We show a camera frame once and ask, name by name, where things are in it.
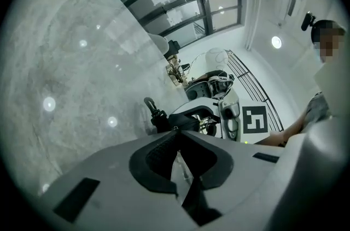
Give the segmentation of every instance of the marble countertop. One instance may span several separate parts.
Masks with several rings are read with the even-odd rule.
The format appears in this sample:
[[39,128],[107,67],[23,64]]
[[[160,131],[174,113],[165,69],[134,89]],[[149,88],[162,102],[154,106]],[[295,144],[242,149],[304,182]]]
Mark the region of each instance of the marble countertop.
[[0,42],[2,156],[25,192],[150,134],[144,97],[168,114],[187,102],[120,0],[14,0]]

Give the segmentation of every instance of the ceiling light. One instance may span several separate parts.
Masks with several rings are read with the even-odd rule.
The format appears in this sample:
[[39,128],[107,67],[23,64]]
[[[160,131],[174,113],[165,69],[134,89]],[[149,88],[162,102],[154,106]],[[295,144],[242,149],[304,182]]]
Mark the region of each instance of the ceiling light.
[[52,97],[46,97],[43,102],[45,111],[53,111],[56,107],[56,101]]
[[272,37],[271,43],[275,49],[279,49],[282,46],[282,41],[277,36]]
[[116,118],[114,116],[111,116],[109,119],[108,119],[108,125],[111,126],[111,127],[115,127],[116,125],[118,124]]
[[79,44],[82,48],[86,47],[88,45],[87,41],[86,40],[80,40],[79,41]]

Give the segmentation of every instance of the recessed light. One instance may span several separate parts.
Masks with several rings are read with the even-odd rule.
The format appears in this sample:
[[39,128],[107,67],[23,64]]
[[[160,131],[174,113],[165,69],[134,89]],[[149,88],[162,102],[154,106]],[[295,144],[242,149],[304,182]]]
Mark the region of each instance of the recessed light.
[[271,43],[275,49],[279,49],[282,46],[282,41],[277,36],[272,37]]

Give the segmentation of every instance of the gray shirt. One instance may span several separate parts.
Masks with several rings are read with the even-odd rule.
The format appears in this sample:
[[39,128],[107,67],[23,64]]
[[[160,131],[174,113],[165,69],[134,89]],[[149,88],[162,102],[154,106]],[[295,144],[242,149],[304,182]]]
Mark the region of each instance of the gray shirt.
[[317,93],[307,105],[301,133],[306,133],[316,122],[326,120],[330,116],[331,113],[322,92]]

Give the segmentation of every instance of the ceiling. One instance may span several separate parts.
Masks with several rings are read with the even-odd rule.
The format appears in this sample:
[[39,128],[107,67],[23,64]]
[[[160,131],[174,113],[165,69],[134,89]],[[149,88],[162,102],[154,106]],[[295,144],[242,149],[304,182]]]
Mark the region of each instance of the ceiling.
[[[347,23],[347,16],[338,0],[300,1],[295,16],[281,19],[278,17],[281,0],[261,0],[252,48],[271,65],[303,105],[317,90],[313,76],[321,67],[312,48],[310,29],[306,32],[300,29],[305,14],[311,11],[317,19],[333,19],[343,25]],[[271,45],[275,35],[282,40],[280,49]]]

